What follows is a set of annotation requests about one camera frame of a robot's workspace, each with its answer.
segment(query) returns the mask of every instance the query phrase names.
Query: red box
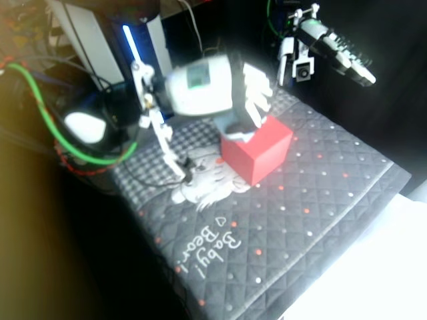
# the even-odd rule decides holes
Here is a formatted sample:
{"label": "red box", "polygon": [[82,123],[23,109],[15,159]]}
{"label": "red box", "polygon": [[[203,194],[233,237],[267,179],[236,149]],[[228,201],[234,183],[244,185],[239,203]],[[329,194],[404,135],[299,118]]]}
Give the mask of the red box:
{"label": "red box", "polygon": [[255,185],[285,161],[293,134],[283,123],[268,116],[248,143],[222,137],[222,157],[247,183]]}

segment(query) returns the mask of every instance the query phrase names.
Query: quilted mat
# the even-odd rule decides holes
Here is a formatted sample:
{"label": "quilted mat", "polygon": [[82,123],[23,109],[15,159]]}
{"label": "quilted mat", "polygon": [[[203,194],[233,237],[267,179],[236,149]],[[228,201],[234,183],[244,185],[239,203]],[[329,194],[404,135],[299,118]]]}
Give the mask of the quilted mat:
{"label": "quilted mat", "polygon": [[177,183],[157,143],[114,178],[143,232],[187,289],[194,319],[273,319],[319,277],[409,174],[285,91],[272,114],[294,131],[286,161],[250,188],[220,156],[209,119],[175,129],[194,163]]}

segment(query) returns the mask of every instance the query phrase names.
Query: gingham pattern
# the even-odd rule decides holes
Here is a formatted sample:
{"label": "gingham pattern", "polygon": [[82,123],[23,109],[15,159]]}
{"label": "gingham pattern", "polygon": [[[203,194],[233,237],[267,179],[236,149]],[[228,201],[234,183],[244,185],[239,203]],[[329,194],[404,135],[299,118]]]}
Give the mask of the gingham pattern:
{"label": "gingham pattern", "polygon": [[[191,291],[189,308],[196,319],[277,319],[318,277],[325,257],[348,244],[408,180],[379,152],[283,91],[272,105],[273,114],[295,134],[285,163],[246,193],[232,193],[202,212],[188,201],[173,204],[170,191],[148,195],[137,184],[130,186],[120,167],[115,171],[143,229]],[[186,129],[181,139],[181,132],[175,133],[179,145],[173,148],[179,155],[219,143],[210,121]],[[167,182],[166,166],[154,159],[155,147],[148,150],[132,159],[131,168],[146,179]],[[147,157],[155,164],[141,170]],[[145,172],[150,166],[158,168],[153,175]],[[226,224],[218,225],[217,218]],[[206,268],[195,255],[183,263],[188,243],[205,226],[214,233],[232,232],[242,245],[218,250],[224,262],[214,259]],[[214,248],[212,243],[203,246]]]}

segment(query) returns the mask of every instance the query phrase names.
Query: white cable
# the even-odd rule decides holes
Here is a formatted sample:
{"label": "white cable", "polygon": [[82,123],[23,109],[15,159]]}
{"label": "white cable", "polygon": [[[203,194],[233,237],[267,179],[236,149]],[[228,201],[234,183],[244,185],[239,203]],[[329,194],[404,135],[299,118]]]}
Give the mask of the white cable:
{"label": "white cable", "polygon": [[188,8],[189,14],[191,15],[191,20],[193,21],[195,34],[197,35],[197,38],[199,39],[200,52],[203,53],[203,47],[201,46],[201,39],[200,39],[199,29],[197,28],[197,25],[195,23],[194,14],[193,14],[193,10],[191,9],[191,5],[189,5],[189,3],[186,0],[178,0],[178,1],[182,2]]}

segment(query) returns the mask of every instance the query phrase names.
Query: red block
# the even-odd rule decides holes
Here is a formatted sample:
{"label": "red block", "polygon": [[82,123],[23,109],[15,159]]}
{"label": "red block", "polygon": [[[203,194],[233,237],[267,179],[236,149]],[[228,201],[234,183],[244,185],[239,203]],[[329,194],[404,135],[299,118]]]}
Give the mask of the red block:
{"label": "red block", "polygon": [[248,142],[221,138],[222,157],[247,183],[255,185],[286,158],[294,133],[272,116]]}

